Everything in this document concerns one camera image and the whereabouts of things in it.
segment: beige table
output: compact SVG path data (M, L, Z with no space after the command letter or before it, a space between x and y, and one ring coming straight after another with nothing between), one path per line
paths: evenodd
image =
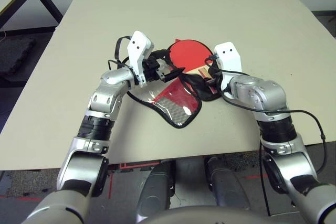
M210 48L232 41L243 70L283 86L292 109L306 109L335 141L336 41L298 0L73 0L0 136L0 169L60 167L117 39L140 30L166 48L175 38ZM122 57L125 57L123 45ZM294 114L306 144L312 119ZM184 129L125 96L113 128L111 163L250 151L257 124L223 100L204 102Z

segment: black wire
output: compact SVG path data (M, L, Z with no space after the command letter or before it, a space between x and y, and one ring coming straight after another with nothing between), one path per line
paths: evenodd
M119 60L119 50L120 50L120 44L122 42L123 39L129 39L131 40L131 36L123 36L123 37L120 37L118 40L117 40L117 43L116 43L116 49L114 51L114 58L117 60L117 62L121 62Z
M129 67L128 65L124 64L124 63L121 63L121 62L117 62L115 60L108 60L107 63L109 65L109 69L111 70L111 65L110 65L110 62L113 62L114 64L117 64L118 66L120 67Z
M269 205L268 205L268 200L267 200L267 195L266 195L266 190L265 190L264 177L262 175L263 163L261 161L261 141L259 143L259 170L260 170L261 187L262 187L262 190L263 190L262 193L264 194L264 200L265 200L267 215L271 216L271 212L269 210Z
M0 174L0 182L1 182L2 178L4 177L4 175L5 175L5 171L3 170Z
M323 144L323 151L324 151L324 157L323 157L323 162L322 162L322 165L321 167L316 171L316 173L320 173L321 171L323 171L323 169L325 168L326 164L327 164L327 159L328 159L328 153L327 153L327 145L325 143L325 139L326 139L326 136L323 132L323 129L322 129L322 126L320 124L320 121L317 119L317 117L315 115L313 115L312 113L310 113L309 111L306 111L306 110L281 110L281 111L277 111L277 110L257 110L257 109L252 109L252 108L249 108L249 107L245 107L245 106L242 106L240 104L237 104L237 103L234 103L234 102L231 102L230 100L228 100L225 95L224 95L224 92L227 92L227 91L221 91L221 88L219 86L219 82L217 83L217 89L218 91L220 92L220 94L222 95L224 101L226 101L227 103L233 105L233 106L236 106L236 107L239 107L241 109L244 109L244 110L250 110L250 111L254 111L254 112L260 112L260 113L304 113L304 114L307 114L309 116L311 116L319 130L320 130L320 137L322 139L322 144Z
M213 67L211 66L208 61L210 60L215 60L216 58L214 58L213 56L210 56L208 58L206 58L204 60L204 63L209 67L209 68L212 68L212 69L216 69L217 71L220 71L220 72L224 72L224 73L237 73L237 74L242 74L243 76L249 76L249 74L246 74L246 73L243 73L243 72L238 72L238 71L229 71L229 70L224 70L224 69L220 69L220 68L216 68L216 67Z

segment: table leg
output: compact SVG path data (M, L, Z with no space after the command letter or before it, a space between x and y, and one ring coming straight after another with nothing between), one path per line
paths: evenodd
M14 0L13 3L0 15L0 28L13 16L14 13L26 2L27 0Z
M48 9L48 11L51 13L51 15L54 17L54 19L60 23L63 15L59 11L59 9L56 7L56 5L51 0L40 0L42 4Z

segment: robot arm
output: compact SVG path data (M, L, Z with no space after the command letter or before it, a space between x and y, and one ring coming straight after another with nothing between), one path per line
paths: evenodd
M216 46L217 63L224 69L226 59L230 71L241 71L240 56L231 42ZM286 94L274 81L223 72L221 89L254 111L261 131L261 143L267 155L263 163L273 189L288 194L308 223L336 222L336 187L318 181L315 169L296 132L288 111Z
M135 85L143 87L159 79L166 82L184 70L161 73L157 58L150 56L153 48L145 34L134 32L128 45L131 66L101 76L58 174L57 191L44 198L24 224L84 222L91 197L98 197L104 188L109 165L104 154L123 96Z

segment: red rubber paddle face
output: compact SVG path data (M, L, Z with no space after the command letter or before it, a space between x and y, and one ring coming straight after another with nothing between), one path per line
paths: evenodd
M185 67L183 72L204 66L204 60L212 55L206 45L196 40L176 40L170 47L170 58L178 68Z

